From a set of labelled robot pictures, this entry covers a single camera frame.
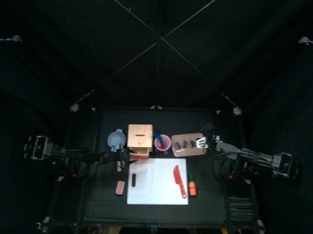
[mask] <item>red object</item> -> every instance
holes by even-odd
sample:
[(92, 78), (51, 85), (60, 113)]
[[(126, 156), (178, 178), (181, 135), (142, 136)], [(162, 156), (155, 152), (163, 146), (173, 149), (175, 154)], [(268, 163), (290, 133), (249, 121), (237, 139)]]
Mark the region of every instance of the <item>red object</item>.
[(181, 172), (179, 172), (178, 165), (175, 165), (175, 167), (174, 167), (174, 178), (175, 178), (175, 183), (179, 185), (179, 188), (181, 188), (181, 196), (182, 196), (182, 198), (186, 198), (187, 194), (186, 194), (186, 190), (185, 190), (182, 180), (181, 180)]

